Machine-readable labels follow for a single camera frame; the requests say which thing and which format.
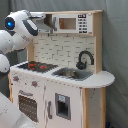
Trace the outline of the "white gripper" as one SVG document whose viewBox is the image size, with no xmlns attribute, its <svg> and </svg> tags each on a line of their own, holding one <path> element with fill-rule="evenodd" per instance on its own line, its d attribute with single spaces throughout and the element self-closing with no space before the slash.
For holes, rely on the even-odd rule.
<svg viewBox="0 0 128 128">
<path fill-rule="evenodd" d="M 46 17 L 44 12 L 30 12 L 30 14 L 29 19 L 44 19 Z"/>
</svg>

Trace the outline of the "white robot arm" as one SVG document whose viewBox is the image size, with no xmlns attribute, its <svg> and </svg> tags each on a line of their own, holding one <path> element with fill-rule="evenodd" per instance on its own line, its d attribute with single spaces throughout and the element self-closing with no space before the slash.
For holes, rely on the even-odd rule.
<svg viewBox="0 0 128 128">
<path fill-rule="evenodd" d="M 10 72 L 6 54 L 23 50 L 38 35 L 34 20 L 44 19 L 44 12 L 20 10 L 5 18 L 5 30 L 0 30 L 0 80 Z M 32 120 L 0 92 L 0 128 L 36 128 Z"/>
</svg>

